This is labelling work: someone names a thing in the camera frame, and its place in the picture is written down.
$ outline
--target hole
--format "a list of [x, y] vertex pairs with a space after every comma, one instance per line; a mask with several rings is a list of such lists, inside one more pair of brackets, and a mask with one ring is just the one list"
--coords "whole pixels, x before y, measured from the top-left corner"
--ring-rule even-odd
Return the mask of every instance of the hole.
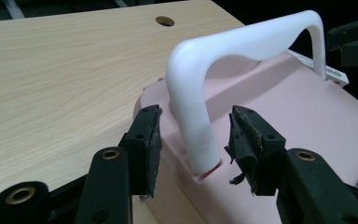
[[305, 152], [305, 151], [298, 151], [296, 153], [296, 155], [301, 159], [301, 160], [304, 160], [304, 161], [314, 161], [316, 160], [315, 156], [308, 153], [308, 152]]
[[347, 223], [351, 224], [358, 224], [358, 217], [352, 215], [352, 214], [346, 214], [342, 217], [342, 220], [344, 220]]
[[6, 202], [8, 204], [24, 203], [28, 201], [30, 198], [32, 198], [32, 196], [34, 196], [33, 187], [15, 189], [7, 196]]
[[112, 160], [112, 159], [117, 158], [118, 155], [120, 155], [120, 153], [115, 149], [107, 150], [103, 153], [103, 159], [104, 160]]
[[156, 17], [156, 22], [162, 26], [174, 26], [175, 22], [168, 17], [164, 17], [164, 16], [159, 16]]
[[92, 216], [92, 223], [94, 224], [104, 223], [108, 218], [109, 218], [109, 211], [100, 210], [94, 213], [94, 216]]

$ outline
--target plastic handle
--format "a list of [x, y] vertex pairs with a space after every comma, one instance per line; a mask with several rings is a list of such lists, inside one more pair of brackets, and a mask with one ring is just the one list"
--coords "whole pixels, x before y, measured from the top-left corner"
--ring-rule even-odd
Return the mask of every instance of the plastic handle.
[[274, 57], [287, 50], [305, 29], [312, 41], [314, 71], [325, 79], [323, 24], [319, 15], [310, 10], [190, 39], [175, 47], [168, 61], [166, 81], [193, 173], [207, 173], [219, 162], [204, 96], [208, 68], [229, 55], [251, 61]]

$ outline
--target pink plastic surface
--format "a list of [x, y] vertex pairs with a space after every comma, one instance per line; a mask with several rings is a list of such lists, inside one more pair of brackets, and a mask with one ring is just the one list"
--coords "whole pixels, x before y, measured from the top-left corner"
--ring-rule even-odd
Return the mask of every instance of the pink plastic surface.
[[205, 99], [220, 155], [205, 175], [191, 172], [165, 80], [145, 88], [135, 106], [135, 114], [148, 105], [163, 109], [160, 173], [155, 199], [148, 202], [160, 223], [281, 223], [275, 197], [253, 196], [246, 181], [228, 184], [241, 173], [223, 149], [233, 105], [259, 113], [286, 138], [286, 148], [313, 150], [345, 183], [357, 182], [358, 101], [291, 54], [260, 64], [233, 57], [215, 62], [206, 75]]

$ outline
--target table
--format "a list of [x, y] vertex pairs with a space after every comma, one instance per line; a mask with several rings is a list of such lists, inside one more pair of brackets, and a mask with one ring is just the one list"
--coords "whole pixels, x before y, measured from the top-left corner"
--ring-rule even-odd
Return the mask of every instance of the table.
[[[176, 44], [241, 26], [208, 0], [0, 21], [0, 192], [23, 181], [54, 190], [86, 174], [129, 129]], [[157, 223], [133, 202], [135, 223]]]

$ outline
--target wooden table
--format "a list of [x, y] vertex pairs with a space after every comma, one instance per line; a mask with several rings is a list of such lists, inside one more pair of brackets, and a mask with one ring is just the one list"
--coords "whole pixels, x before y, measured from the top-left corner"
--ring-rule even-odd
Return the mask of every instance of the wooden table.
[[[208, 0], [0, 21], [0, 192], [87, 173], [129, 129], [176, 44], [241, 26]], [[135, 223], [157, 223], [136, 197], [133, 209]]]

